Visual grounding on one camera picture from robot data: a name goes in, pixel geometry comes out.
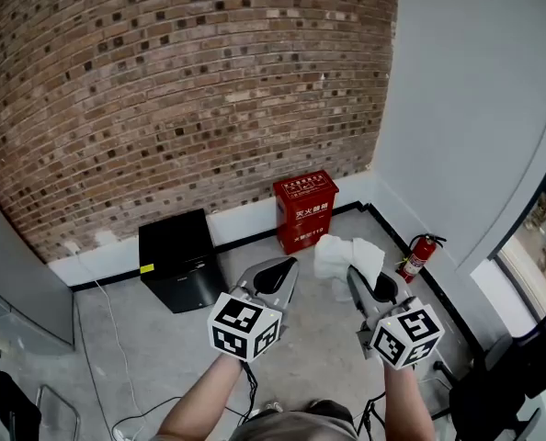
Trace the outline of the black office chair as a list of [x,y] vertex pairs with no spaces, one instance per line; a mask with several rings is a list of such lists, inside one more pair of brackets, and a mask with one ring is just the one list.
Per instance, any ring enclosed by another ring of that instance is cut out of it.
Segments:
[[523,336],[501,338],[460,379],[441,361],[433,369],[451,385],[449,407],[434,417],[450,417],[455,441],[495,441],[505,430],[515,434],[513,441],[524,441],[540,410],[527,420],[518,412],[526,399],[546,390],[546,322]]

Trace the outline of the person's right forearm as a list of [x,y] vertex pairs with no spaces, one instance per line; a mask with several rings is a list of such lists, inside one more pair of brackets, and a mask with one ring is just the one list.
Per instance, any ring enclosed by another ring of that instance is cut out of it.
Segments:
[[434,423],[411,367],[384,367],[386,441],[435,441]]

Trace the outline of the metal chair frame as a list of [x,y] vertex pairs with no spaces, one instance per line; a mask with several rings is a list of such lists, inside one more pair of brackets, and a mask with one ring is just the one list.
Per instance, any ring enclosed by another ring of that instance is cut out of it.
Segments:
[[41,413],[40,441],[79,440],[80,414],[54,388],[40,385],[35,404]]

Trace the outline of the black box cabinet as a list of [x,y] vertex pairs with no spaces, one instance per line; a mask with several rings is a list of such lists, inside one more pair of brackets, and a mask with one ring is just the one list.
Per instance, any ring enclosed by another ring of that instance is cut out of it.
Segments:
[[140,227],[139,262],[142,283],[173,313],[209,307],[227,290],[203,209]]

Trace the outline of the red fire extinguisher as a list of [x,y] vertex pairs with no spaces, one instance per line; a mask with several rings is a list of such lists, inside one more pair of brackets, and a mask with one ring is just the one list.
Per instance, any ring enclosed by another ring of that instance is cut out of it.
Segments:
[[401,276],[407,284],[424,268],[426,262],[437,250],[443,247],[446,238],[432,233],[418,234],[409,243],[410,254],[398,264],[396,273]]

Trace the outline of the person's grey shirt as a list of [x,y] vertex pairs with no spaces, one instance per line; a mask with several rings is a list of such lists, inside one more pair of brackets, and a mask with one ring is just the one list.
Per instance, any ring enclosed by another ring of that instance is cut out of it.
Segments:
[[229,441],[358,441],[353,424],[305,412],[274,412],[238,427]]

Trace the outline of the person's left forearm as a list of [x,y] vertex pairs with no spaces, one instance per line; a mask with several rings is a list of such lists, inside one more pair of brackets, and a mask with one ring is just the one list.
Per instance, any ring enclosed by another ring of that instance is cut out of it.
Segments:
[[206,441],[222,418],[241,372],[240,360],[220,354],[170,410],[153,441]]

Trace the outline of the white power strip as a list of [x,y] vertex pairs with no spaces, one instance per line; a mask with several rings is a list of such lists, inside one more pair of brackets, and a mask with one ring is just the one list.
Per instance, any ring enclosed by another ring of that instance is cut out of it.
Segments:
[[112,428],[113,441],[142,441],[146,423],[126,422]]

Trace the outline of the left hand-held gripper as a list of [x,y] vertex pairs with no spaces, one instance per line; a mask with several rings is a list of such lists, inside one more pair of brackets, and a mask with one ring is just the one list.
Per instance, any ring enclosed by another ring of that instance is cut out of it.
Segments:
[[210,346],[253,362],[285,331],[287,309],[299,275],[293,256],[248,267],[230,293],[222,293],[207,320]]

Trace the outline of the red fire extinguisher box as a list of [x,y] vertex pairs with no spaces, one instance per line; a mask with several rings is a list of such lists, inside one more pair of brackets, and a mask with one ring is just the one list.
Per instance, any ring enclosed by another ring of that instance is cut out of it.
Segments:
[[285,254],[315,245],[328,233],[339,188],[326,171],[281,180],[273,188],[277,236]]

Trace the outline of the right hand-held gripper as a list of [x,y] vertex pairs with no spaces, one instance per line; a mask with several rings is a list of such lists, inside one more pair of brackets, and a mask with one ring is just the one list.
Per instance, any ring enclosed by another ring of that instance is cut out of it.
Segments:
[[417,364],[429,357],[444,335],[433,308],[423,304],[396,271],[382,271],[394,307],[381,315],[383,295],[377,278],[367,278],[350,266],[347,283],[357,309],[366,321],[357,332],[367,359],[375,357],[393,369]]

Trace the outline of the person's black trousers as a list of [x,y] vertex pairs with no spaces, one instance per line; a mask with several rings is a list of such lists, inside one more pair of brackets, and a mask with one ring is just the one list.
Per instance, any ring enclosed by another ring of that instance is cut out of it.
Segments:
[[311,401],[304,411],[306,413],[336,418],[350,424],[354,423],[350,410],[332,400],[323,399]]

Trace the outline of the window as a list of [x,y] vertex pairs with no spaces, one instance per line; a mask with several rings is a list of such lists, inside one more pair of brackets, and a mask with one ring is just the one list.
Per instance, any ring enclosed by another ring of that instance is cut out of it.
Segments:
[[546,173],[491,254],[536,320],[546,315]]

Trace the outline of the white cloth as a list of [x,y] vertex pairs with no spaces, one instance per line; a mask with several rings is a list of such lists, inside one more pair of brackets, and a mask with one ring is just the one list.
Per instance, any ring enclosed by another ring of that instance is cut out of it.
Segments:
[[355,267],[367,279],[370,288],[375,289],[384,256],[382,249],[361,238],[343,240],[325,234],[314,247],[313,271],[317,278],[331,281],[336,301],[346,302],[352,300],[347,284],[349,267]]

